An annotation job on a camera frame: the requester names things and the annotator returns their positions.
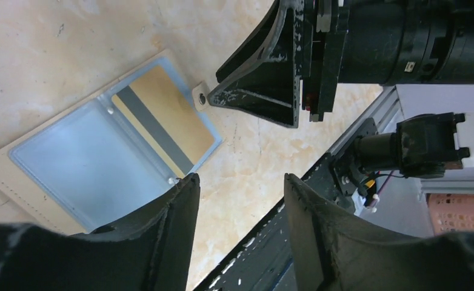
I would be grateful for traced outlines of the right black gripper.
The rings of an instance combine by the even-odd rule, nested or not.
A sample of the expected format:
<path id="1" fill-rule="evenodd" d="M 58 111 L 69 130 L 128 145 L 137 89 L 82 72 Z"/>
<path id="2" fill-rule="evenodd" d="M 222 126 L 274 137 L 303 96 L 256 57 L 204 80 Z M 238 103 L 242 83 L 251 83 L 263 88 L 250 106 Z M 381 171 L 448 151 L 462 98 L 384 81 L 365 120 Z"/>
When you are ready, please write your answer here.
<path id="1" fill-rule="evenodd" d="M 302 108 L 343 84 L 474 84 L 474 1 L 306 1 Z"/>

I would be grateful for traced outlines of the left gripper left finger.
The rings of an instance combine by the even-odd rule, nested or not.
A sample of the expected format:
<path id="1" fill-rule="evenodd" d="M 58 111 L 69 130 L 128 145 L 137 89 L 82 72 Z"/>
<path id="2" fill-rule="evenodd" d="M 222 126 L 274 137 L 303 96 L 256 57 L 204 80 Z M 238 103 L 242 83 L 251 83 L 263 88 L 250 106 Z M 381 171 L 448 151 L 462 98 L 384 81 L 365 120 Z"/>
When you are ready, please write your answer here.
<path id="1" fill-rule="evenodd" d="M 191 173 L 89 234 L 0 224 L 0 290 L 185 290 L 199 200 Z"/>

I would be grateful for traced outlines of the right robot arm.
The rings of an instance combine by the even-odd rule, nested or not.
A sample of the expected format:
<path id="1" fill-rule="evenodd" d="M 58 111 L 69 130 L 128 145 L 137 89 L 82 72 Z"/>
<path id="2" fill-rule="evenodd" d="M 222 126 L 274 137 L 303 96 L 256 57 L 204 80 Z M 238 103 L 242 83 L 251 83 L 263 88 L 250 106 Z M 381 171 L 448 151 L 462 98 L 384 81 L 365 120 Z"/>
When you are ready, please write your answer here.
<path id="1" fill-rule="evenodd" d="M 474 1 L 275 1 L 207 95 L 288 128 L 331 112 L 338 84 L 474 84 Z M 372 122 L 304 175 L 364 195 L 381 171 L 440 178 L 474 166 L 474 114 L 428 113 L 379 134 Z"/>

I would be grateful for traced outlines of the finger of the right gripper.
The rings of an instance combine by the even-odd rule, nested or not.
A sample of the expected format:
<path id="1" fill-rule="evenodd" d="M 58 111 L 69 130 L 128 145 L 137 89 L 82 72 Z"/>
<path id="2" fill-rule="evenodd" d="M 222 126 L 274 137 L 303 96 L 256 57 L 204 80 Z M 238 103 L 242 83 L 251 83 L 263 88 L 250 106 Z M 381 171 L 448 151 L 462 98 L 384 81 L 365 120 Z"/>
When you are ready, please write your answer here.
<path id="1" fill-rule="evenodd" d="M 304 1 L 274 1 L 216 71 L 209 104 L 297 128 L 304 10 Z"/>

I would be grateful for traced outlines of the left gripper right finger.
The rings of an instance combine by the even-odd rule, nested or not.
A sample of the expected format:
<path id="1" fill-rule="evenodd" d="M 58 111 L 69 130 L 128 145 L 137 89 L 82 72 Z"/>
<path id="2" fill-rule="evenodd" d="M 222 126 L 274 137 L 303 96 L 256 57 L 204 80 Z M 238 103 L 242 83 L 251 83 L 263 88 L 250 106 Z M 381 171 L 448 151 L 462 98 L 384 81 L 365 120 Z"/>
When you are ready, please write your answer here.
<path id="1" fill-rule="evenodd" d="M 474 232 L 417 238 L 361 219 L 284 177 L 299 290 L 474 290 Z"/>

